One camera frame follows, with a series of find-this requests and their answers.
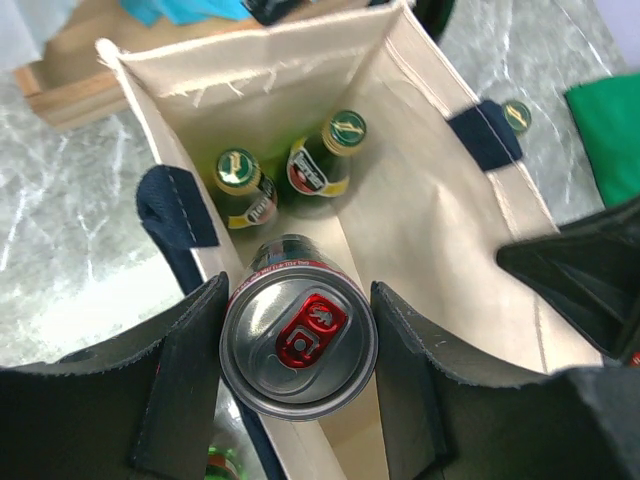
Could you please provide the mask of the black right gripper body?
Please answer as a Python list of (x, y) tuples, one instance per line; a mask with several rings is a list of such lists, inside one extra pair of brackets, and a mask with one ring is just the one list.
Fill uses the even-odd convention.
[(497, 264), (612, 360), (639, 357), (639, 199), (504, 245)]

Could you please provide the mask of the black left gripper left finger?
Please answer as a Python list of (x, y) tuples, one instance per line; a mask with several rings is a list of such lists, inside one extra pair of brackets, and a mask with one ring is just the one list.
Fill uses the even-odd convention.
[(109, 340), (3, 369), (2, 477), (203, 478), (228, 292), (220, 274)]

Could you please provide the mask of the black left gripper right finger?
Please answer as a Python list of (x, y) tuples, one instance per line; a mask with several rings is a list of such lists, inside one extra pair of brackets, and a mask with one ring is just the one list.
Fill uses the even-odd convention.
[(635, 479), (639, 372), (543, 375), (468, 344), (371, 286), (377, 392), (393, 479)]

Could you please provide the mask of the silver beverage can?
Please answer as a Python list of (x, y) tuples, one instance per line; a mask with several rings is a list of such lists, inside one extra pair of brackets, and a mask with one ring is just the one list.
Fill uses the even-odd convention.
[(310, 238), (284, 234), (257, 250), (232, 293), (219, 353), (224, 379), (245, 405), (309, 421), (364, 390), (378, 332), (360, 287)]

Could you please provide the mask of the cream canvas tote bag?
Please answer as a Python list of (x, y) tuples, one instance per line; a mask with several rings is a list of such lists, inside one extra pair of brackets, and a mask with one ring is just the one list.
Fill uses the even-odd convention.
[(260, 155), (345, 101), (373, 122), (346, 203), (317, 240), (361, 286), (387, 283), (437, 325), (497, 360), (544, 374), (602, 358), (497, 247), (555, 227), (528, 171), (484, 172), (448, 125), (478, 99), (403, 1), (304, 3), (270, 27), (220, 21), (101, 39), (155, 160), (205, 176), (204, 151), (244, 140)]

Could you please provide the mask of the cola glass bottle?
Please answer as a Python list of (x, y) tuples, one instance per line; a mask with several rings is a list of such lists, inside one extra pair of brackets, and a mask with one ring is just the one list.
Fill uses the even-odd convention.
[(412, 11), (428, 35), (438, 43), (453, 13), (455, 0), (417, 0)]

